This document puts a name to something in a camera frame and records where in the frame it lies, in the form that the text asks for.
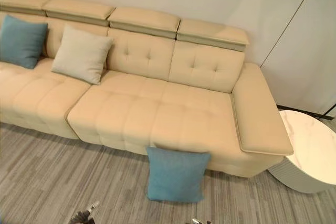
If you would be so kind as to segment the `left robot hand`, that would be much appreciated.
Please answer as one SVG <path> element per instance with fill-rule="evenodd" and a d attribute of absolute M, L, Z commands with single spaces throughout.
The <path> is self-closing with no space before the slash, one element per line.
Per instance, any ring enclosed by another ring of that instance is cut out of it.
<path fill-rule="evenodd" d="M 100 202 L 96 201 L 86 210 L 77 212 L 71 219 L 70 223 L 88 223 L 95 224 L 94 218 L 91 216 L 93 211 L 99 206 Z"/>

